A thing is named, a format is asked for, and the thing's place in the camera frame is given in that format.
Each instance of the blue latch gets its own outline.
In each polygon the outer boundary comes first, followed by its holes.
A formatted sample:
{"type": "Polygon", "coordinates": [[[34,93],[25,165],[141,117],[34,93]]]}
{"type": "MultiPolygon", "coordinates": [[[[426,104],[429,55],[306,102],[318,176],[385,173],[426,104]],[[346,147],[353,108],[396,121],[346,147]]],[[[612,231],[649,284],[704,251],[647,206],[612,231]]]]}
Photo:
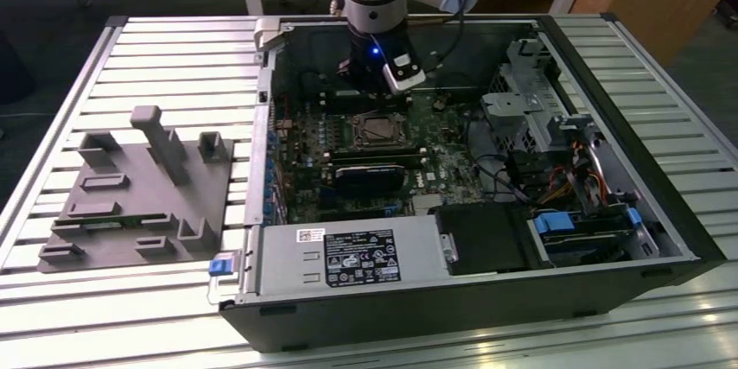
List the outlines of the blue latch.
{"type": "Polygon", "coordinates": [[[210,277],[229,276],[230,274],[233,274],[233,259],[212,259],[209,261],[208,274],[210,277]]]}
{"type": "Polygon", "coordinates": [[[532,220],[539,233],[572,231],[573,223],[567,212],[544,212],[532,220]]]}
{"type": "Polygon", "coordinates": [[[627,208],[627,217],[631,220],[632,226],[637,226],[643,222],[643,219],[640,218],[640,214],[637,213],[637,210],[633,207],[627,208]]]}

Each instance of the warning label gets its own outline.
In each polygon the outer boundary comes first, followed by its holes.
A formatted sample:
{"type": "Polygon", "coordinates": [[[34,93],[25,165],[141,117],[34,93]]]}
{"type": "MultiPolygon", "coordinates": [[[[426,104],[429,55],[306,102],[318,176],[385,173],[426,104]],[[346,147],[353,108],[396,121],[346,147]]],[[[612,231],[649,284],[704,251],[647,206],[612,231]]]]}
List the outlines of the warning label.
{"type": "Polygon", "coordinates": [[[325,282],[330,287],[400,281],[390,229],[325,234],[325,282]]]}

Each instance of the barcode sticker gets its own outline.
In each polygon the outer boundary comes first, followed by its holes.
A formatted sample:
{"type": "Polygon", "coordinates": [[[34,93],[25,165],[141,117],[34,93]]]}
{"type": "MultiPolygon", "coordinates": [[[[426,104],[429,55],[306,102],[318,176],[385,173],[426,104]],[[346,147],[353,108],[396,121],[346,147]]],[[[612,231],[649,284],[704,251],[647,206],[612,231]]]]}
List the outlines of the barcode sticker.
{"type": "Polygon", "coordinates": [[[322,235],[325,235],[325,228],[298,229],[297,242],[322,242],[322,235]]]}

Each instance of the aluminum extrusion table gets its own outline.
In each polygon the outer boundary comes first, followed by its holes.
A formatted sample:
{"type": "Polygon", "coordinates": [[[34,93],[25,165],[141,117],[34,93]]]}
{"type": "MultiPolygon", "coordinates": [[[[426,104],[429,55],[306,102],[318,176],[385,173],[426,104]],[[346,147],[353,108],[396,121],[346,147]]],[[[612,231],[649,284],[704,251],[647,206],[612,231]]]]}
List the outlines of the aluminum extrusion table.
{"type": "MultiPolygon", "coordinates": [[[[37,273],[38,248],[81,165],[73,150],[82,133],[110,129],[119,143],[142,143],[127,125],[134,105],[158,105],[181,140],[204,130],[236,140],[222,250],[240,248],[254,21],[110,19],[0,216],[0,366],[620,368],[738,359],[735,148],[621,25],[599,16],[556,21],[728,257],[684,285],[648,292],[607,315],[260,354],[208,302],[206,262],[37,273]]],[[[565,82],[564,89],[572,94],[565,82]]],[[[583,111],[575,96],[572,102],[583,111]]],[[[218,291],[234,288],[230,280],[218,291]]]]}

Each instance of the cpu socket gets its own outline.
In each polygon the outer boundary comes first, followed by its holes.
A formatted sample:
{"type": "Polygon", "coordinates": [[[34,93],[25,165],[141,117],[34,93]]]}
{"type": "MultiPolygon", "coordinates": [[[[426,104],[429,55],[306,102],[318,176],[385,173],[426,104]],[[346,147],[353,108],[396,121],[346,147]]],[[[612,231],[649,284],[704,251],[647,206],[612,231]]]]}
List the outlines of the cpu socket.
{"type": "Polygon", "coordinates": [[[353,116],[353,147],[366,148],[404,147],[404,117],[398,114],[365,114],[353,116]]]}

